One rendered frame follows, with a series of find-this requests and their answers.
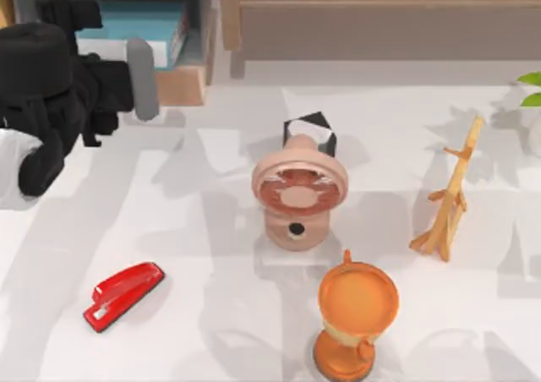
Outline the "teal book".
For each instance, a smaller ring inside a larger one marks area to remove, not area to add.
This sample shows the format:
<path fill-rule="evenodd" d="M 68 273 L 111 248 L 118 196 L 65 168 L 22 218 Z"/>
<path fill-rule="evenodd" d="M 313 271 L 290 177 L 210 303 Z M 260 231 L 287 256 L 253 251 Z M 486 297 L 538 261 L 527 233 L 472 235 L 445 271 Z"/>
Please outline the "teal book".
<path fill-rule="evenodd" d="M 169 41 L 189 29 L 189 14 L 183 3 L 100 1 L 98 5 L 102 27 L 85 28 L 76 33 L 78 38 Z"/>

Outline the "wooden coat rack model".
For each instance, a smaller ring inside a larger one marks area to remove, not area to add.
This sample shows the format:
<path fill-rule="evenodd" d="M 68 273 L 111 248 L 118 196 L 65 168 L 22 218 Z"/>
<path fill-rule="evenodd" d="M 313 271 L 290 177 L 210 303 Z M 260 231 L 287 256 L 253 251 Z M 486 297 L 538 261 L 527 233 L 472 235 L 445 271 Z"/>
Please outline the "wooden coat rack model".
<path fill-rule="evenodd" d="M 457 226 L 464 212 L 467 211 L 467 201 L 462 190 L 462 181 L 466 176 L 468 164 L 478 142 L 478 136 L 484 126 L 484 119 L 476 116 L 467 133 L 460 150 L 448 147 L 444 152 L 457 158 L 455 168 L 446 188 L 434 191 L 427 196 L 430 201 L 439 201 L 440 208 L 432 223 L 432 227 L 418 235 L 409 243 L 409 248 L 421 253 L 432 254 L 438 249 L 440 258 L 448 262 L 451 257 L 451 245 L 456 234 Z"/>

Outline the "red stapler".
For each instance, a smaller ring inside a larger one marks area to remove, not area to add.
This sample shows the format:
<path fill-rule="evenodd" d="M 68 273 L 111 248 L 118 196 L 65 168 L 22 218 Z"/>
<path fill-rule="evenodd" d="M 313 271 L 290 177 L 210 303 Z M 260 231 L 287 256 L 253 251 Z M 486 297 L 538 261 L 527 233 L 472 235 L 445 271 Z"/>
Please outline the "red stapler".
<path fill-rule="evenodd" d="M 96 333 L 101 333 L 159 285 L 165 276 L 153 262 L 119 271 L 95 286 L 92 304 L 83 312 L 84 319 Z"/>

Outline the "orange trophy cup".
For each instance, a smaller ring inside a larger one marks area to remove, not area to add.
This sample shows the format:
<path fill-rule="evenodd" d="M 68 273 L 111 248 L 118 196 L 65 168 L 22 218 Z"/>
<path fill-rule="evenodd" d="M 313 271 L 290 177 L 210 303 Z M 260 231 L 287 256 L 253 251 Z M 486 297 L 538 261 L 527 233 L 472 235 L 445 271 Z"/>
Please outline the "orange trophy cup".
<path fill-rule="evenodd" d="M 374 365 L 374 341 L 396 318 L 395 283 L 380 268 L 354 261 L 347 249 L 323 277 L 318 304 L 323 329 L 313 348 L 317 369 L 330 382 L 360 382 Z"/>

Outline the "grey open shelf unit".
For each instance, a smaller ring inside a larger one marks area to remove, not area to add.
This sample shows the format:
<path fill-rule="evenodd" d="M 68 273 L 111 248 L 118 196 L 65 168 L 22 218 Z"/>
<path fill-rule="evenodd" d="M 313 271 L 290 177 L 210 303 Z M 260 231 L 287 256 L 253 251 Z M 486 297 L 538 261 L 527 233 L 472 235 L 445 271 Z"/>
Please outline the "grey open shelf unit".
<path fill-rule="evenodd" d="M 0 27 L 36 19 L 36 1 L 0 0 Z M 187 6 L 189 30 L 179 65 L 156 74 L 158 100 L 163 106 L 201 106 L 212 76 L 216 11 L 211 0 L 164 1 Z"/>

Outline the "pink table fan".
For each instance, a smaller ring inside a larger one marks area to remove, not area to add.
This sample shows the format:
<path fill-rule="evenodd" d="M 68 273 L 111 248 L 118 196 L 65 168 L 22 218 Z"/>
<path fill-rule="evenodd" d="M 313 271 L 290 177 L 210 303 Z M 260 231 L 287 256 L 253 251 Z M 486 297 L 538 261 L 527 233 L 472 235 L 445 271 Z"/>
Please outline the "pink table fan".
<path fill-rule="evenodd" d="M 255 166 L 251 186 L 264 208 L 266 236 L 278 247 L 298 252 L 326 239 L 331 210 L 347 196 L 348 175 L 312 137 L 297 134 Z"/>

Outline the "wooden open shelf cabinet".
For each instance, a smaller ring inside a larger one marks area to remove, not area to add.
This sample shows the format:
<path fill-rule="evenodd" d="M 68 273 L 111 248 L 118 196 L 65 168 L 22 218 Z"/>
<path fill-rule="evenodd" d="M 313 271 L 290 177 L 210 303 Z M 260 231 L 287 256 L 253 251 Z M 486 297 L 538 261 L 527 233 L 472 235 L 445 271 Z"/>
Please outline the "wooden open shelf cabinet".
<path fill-rule="evenodd" d="M 220 0 L 232 73 L 247 61 L 541 60 L 541 0 Z"/>

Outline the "green plant in white pot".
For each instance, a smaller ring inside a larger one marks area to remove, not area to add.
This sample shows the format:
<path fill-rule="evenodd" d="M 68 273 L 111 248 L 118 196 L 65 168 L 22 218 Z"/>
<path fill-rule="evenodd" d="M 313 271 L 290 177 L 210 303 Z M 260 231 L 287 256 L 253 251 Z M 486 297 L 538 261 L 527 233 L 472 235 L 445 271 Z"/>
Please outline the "green plant in white pot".
<path fill-rule="evenodd" d="M 530 151 L 541 158 L 541 71 L 524 74 L 517 81 L 538 87 L 537 92 L 527 95 L 522 100 L 521 107 L 538 109 L 538 115 L 534 118 L 528 130 L 527 143 Z"/>

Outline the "black tissue box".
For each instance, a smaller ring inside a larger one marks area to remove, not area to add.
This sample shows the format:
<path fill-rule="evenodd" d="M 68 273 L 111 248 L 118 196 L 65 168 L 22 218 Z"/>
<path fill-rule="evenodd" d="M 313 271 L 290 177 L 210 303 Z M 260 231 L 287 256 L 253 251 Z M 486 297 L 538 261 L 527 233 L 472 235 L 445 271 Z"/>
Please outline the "black tissue box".
<path fill-rule="evenodd" d="M 322 112 L 313 112 L 283 123 L 282 145 L 298 134 L 308 135 L 320 152 L 328 156 L 336 156 L 337 137 Z"/>

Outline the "white and blue book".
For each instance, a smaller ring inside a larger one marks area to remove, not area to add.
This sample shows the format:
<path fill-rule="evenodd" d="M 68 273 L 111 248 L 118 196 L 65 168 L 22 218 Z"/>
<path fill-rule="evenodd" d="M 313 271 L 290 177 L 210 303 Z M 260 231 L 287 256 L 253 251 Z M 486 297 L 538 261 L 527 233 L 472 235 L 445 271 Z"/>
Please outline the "white and blue book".
<path fill-rule="evenodd" d="M 94 52 L 106 60 L 127 61 L 126 45 L 130 38 L 121 40 L 111 39 L 81 39 L 77 38 L 79 52 L 88 54 Z M 169 41 L 147 41 L 153 51 L 154 65 L 157 69 L 171 69 L 177 62 L 183 49 L 186 33 L 173 36 Z"/>

